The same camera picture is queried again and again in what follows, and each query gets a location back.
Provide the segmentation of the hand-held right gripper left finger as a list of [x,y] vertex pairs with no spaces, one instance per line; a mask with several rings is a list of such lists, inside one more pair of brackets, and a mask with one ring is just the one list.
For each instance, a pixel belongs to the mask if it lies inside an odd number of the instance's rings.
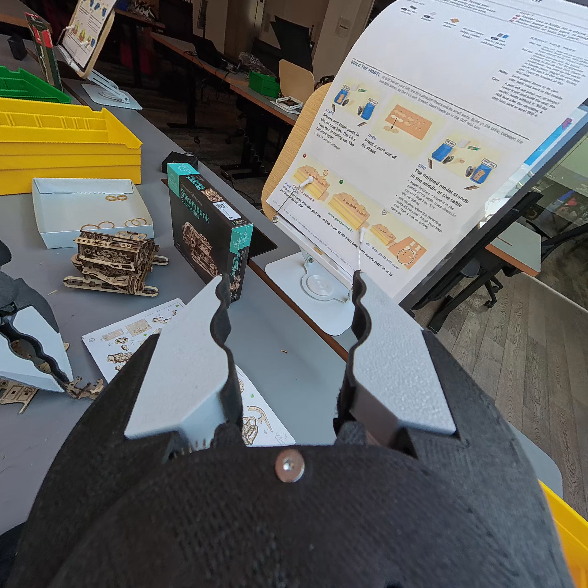
[[231,332],[229,276],[212,279],[164,327],[125,429],[129,439],[178,433],[202,448],[224,422],[242,426],[243,404],[226,339]]

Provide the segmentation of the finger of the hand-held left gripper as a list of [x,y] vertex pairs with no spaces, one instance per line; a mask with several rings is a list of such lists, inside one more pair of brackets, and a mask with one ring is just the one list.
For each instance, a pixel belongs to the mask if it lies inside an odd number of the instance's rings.
[[44,363],[30,342],[20,339],[13,346],[9,339],[1,338],[1,377],[52,392],[63,388],[50,374],[38,369]]
[[72,370],[62,337],[32,306],[11,316],[1,317],[1,338],[15,349],[15,341],[26,340],[33,345],[37,357],[44,361],[38,369],[50,373],[61,386],[72,381]]

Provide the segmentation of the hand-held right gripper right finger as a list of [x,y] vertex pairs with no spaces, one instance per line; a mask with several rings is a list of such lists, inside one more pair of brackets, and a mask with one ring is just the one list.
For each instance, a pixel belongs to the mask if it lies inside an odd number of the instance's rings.
[[422,328],[366,272],[355,271],[352,289],[357,342],[348,353],[335,433],[356,420],[383,446],[401,428],[455,434]]

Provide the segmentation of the small dark wooden model part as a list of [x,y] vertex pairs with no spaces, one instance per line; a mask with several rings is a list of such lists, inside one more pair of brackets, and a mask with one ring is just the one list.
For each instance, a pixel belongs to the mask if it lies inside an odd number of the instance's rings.
[[94,401],[104,389],[103,379],[98,379],[95,384],[87,383],[85,386],[80,387],[81,382],[82,377],[78,376],[65,386],[64,391],[73,399],[88,398]]

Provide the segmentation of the wooden submarine model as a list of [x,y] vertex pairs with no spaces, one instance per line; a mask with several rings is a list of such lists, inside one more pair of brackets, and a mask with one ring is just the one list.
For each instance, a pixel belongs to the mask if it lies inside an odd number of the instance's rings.
[[78,252],[73,265],[82,277],[67,276],[69,288],[158,296],[156,287],[145,284],[153,265],[166,266],[168,258],[158,255],[159,246],[143,233],[120,231],[115,235],[81,231],[75,239]]

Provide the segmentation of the instruction booklet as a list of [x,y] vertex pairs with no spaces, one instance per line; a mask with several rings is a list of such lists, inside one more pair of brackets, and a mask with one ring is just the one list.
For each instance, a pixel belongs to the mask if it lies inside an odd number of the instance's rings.
[[[185,304],[180,298],[157,305],[112,325],[85,334],[82,340],[110,382],[143,342],[175,320]],[[294,445],[295,439],[246,374],[237,366],[243,404],[242,437],[247,446]]]

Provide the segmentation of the white cardboard tray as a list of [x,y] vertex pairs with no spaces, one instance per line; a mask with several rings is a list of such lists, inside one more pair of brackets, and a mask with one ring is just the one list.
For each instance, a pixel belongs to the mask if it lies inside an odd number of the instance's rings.
[[[133,192],[141,197],[135,185]],[[41,194],[32,192],[36,224],[48,249],[74,247],[79,237],[82,212],[90,209],[90,200],[96,195],[82,193]]]

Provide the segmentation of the black metal stand legs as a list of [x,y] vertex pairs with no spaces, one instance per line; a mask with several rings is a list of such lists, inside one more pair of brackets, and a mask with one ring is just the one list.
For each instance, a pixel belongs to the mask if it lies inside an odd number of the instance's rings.
[[[508,226],[517,222],[518,218],[522,217],[540,198],[541,195],[537,192],[529,192],[525,195],[518,204],[518,207],[510,210],[509,214],[489,232],[489,237],[492,237],[494,240]],[[510,276],[517,271],[521,271],[485,249],[492,241],[485,240],[482,246],[476,248],[473,253],[468,254],[467,260],[460,262],[457,268],[451,270],[432,292],[427,295],[426,301],[428,302],[439,300],[442,298],[442,295],[447,295],[463,278],[472,278],[472,281],[457,295],[446,296],[443,299],[443,304],[428,323],[428,329],[434,334],[439,332],[448,315],[482,286],[486,288],[490,297],[486,301],[485,306],[492,308],[497,302],[496,293],[503,288],[502,283],[496,278],[498,272],[504,270],[505,274]]]

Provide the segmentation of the group of tan rubber bands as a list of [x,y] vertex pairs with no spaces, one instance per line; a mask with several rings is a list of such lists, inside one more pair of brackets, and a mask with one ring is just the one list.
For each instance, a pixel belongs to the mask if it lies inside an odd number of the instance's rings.
[[88,212],[82,212],[81,231],[144,233],[153,238],[152,219],[138,195],[96,195]]

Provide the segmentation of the black power adapter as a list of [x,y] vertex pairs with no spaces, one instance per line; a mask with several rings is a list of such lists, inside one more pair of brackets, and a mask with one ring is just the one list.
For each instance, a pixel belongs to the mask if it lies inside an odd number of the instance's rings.
[[179,153],[172,151],[161,163],[161,172],[168,172],[168,164],[187,164],[198,171],[199,159],[194,153]]

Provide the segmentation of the green plastic bin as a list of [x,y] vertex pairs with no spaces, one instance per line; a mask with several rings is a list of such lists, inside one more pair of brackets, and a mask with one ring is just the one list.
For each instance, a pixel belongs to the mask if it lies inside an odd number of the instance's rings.
[[254,92],[271,99],[279,98],[281,92],[280,84],[274,76],[253,70],[248,73],[248,87]]
[[67,94],[22,68],[12,71],[5,66],[1,66],[0,71],[1,98],[53,102],[57,104],[71,103],[71,98]]

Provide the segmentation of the wooden document stand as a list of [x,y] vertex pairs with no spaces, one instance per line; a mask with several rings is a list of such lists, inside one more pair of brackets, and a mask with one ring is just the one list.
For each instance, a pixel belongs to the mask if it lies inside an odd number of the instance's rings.
[[107,40],[108,34],[109,34],[109,32],[112,28],[112,25],[114,23],[115,4],[116,4],[116,2],[113,1],[113,10],[112,10],[112,13],[110,14],[111,21],[109,22],[108,28],[106,28],[105,32],[102,33],[102,35],[100,36],[98,50],[94,53],[87,70],[85,70],[84,72],[80,71],[75,67],[75,64],[69,63],[69,61],[66,60],[66,57],[59,46],[59,43],[60,43],[60,40],[61,40],[63,33],[61,34],[61,36],[59,38],[57,48],[60,51],[60,53],[63,55],[63,58],[65,59],[67,64],[77,73],[78,77],[86,80],[86,83],[84,83],[82,85],[82,87],[84,88],[86,93],[89,95],[89,97],[96,104],[104,105],[104,106],[122,107],[122,108],[127,108],[127,109],[141,110],[142,107],[136,102],[136,100],[134,98],[130,97],[130,95],[128,93],[120,90],[114,82],[112,82],[111,80],[109,80],[108,78],[106,78],[105,76],[100,74],[95,69],[95,63],[99,57],[99,54],[100,54],[100,52],[101,52],[101,50]]
[[300,114],[304,103],[312,95],[315,80],[311,71],[285,59],[279,61],[281,97],[275,105],[289,114]]
[[262,208],[267,218],[291,241],[292,252],[267,262],[260,276],[283,300],[340,355],[347,348],[337,340],[350,328],[354,306],[351,301],[352,276],[291,225],[269,203],[269,197],[286,175],[310,131],[319,107],[330,88],[321,86],[308,98],[285,145],[273,166],[262,192]]

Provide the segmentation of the red green card package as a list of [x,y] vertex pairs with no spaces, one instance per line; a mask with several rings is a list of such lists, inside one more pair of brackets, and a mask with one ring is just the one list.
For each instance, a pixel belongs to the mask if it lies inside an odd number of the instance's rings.
[[37,14],[25,12],[32,40],[35,44],[36,55],[45,81],[59,91],[63,91],[61,77],[51,37],[51,29]]

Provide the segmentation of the white instruction sheet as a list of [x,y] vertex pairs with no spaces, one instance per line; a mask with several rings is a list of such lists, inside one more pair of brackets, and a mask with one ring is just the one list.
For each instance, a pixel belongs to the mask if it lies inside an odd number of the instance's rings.
[[269,197],[301,249],[404,299],[587,98],[587,6],[398,1]]
[[69,63],[87,70],[99,40],[111,21],[112,1],[78,1],[59,46]]

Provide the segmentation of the long wooden edged table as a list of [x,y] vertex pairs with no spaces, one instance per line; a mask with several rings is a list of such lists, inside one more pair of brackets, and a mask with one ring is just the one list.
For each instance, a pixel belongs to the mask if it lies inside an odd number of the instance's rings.
[[286,112],[278,108],[267,96],[256,92],[248,86],[248,78],[244,73],[231,73],[230,71],[220,70],[214,68],[207,62],[201,61],[194,55],[195,47],[192,43],[185,40],[178,40],[169,36],[151,32],[151,37],[154,42],[158,42],[164,47],[170,49],[174,53],[180,55],[185,61],[194,64],[195,67],[207,71],[209,74],[219,78],[222,82],[229,84],[231,91],[244,97],[248,101],[268,111],[270,114],[277,116],[279,119],[293,126],[298,119],[298,114]]

